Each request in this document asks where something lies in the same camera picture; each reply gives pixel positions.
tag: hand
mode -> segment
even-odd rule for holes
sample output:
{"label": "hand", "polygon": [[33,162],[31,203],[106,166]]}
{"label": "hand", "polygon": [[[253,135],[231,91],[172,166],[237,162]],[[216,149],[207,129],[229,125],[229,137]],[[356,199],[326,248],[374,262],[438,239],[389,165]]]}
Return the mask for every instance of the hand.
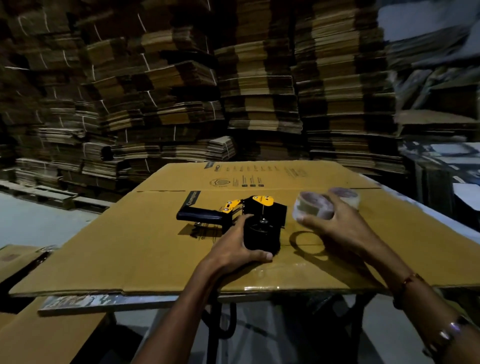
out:
{"label": "hand", "polygon": [[343,202],[336,194],[325,195],[333,204],[335,214],[331,220],[313,215],[302,215],[298,222],[312,229],[320,236],[327,236],[344,249],[359,255],[362,259],[372,250],[386,246],[357,210]]}
{"label": "hand", "polygon": [[218,241],[213,245],[204,262],[219,269],[220,275],[229,274],[250,262],[268,263],[272,253],[263,250],[248,250],[243,244],[243,226],[245,220],[253,215],[241,215]]}

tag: person's left hand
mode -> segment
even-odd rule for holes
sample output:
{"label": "person's left hand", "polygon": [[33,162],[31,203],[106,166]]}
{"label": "person's left hand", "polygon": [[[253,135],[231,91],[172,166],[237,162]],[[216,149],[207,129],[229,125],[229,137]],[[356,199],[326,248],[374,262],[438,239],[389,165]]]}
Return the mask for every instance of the person's left hand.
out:
{"label": "person's left hand", "polygon": [[248,250],[243,244],[243,226],[245,220],[253,215],[241,215],[232,226],[213,245],[204,262],[214,265],[220,274],[229,274],[250,262],[268,263],[273,259],[272,253],[263,250]]}

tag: tape roll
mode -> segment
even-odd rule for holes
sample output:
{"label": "tape roll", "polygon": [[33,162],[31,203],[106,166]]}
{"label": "tape roll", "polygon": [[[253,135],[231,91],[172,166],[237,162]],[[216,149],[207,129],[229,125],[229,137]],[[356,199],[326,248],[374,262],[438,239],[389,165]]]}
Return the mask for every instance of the tape roll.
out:
{"label": "tape roll", "polygon": [[298,220],[302,215],[315,215],[330,220],[335,210],[332,203],[315,192],[300,192],[293,207],[292,217]]}
{"label": "tape roll", "polygon": [[354,209],[359,209],[360,195],[356,191],[349,188],[334,187],[329,189],[329,192],[336,194],[338,197],[340,197],[340,200],[349,204]]}

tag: tape gun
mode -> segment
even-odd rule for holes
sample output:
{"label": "tape gun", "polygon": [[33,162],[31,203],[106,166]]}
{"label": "tape gun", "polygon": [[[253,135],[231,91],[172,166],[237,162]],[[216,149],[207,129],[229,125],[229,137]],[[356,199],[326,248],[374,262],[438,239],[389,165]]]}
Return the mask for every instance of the tape gun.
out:
{"label": "tape gun", "polygon": [[287,206],[270,196],[251,196],[243,200],[228,201],[221,211],[184,206],[177,213],[177,220],[220,225],[222,233],[233,225],[233,216],[253,214],[245,221],[243,241],[250,250],[264,250],[276,255],[280,251],[280,231],[285,226]]}

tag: black tape dispenser handle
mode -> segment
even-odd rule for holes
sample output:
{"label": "black tape dispenser handle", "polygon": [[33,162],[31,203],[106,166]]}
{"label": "black tape dispenser handle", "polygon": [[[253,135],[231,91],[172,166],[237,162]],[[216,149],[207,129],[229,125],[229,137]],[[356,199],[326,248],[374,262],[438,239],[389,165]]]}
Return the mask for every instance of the black tape dispenser handle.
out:
{"label": "black tape dispenser handle", "polygon": [[177,213],[177,220],[220,225],[223,232],[226,232],[232,226],[231,214],[190,206],[182,207]]}

